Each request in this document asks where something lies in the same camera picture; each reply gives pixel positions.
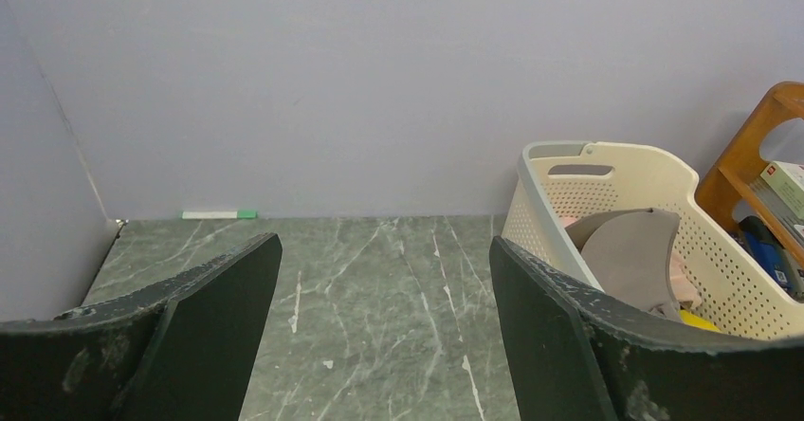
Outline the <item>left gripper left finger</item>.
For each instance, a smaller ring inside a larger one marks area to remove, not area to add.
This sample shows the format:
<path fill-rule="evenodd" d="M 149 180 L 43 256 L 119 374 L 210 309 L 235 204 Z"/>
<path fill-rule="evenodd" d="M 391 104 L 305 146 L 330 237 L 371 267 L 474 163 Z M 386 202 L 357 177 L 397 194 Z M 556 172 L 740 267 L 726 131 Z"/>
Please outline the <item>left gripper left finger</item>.
<path fill-rule="evenodd" d="M 235 420 L 283 256 L 274 233 L 52 320 L 1 325 L 5 420 Z"/>

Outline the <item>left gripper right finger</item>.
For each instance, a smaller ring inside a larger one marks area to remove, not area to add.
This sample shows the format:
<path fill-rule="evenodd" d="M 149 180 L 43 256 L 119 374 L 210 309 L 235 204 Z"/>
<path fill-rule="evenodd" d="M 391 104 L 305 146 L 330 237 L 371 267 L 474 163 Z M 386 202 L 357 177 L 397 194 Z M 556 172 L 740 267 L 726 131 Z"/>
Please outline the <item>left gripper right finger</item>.
<path fill-rule="evenodd" d="M 656 317 L 499 236 L 489 263 L 524 420 L 803 416 L 801 339 L 745 339 Z"/>

